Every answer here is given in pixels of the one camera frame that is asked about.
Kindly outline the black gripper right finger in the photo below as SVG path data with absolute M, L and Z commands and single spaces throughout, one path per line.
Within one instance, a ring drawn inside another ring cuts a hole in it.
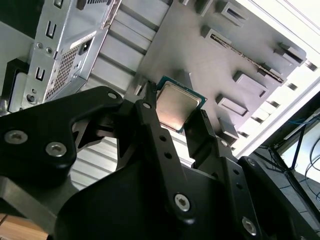
M 236 159 L 197 110 L 185 135 L 194 164 L 186 170 L 196 204 L 197 240 L 311 240 L 313 228 L 250 157 Z

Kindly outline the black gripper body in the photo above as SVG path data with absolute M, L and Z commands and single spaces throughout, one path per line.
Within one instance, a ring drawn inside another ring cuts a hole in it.
M 154 178 L 133 164 L 71 197 L 60 210 L 56 240 L 247 240 L 236 226 L 222 185 L 213 177 L 184 167 L 195 222 L 184 225 L 166 210 Z

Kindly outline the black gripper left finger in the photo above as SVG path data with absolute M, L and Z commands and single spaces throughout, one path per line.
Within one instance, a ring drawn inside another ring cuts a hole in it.
M 196 214 L 187 178 L 156 109 L 154 90 L 131 102 L 100 86 L 3 116 L 0 174 L 31 184 L 37 192 L 61 186 L 83 148 L 115 138 L 115 172 L 143 166 L 173 219 L 192 223 Z

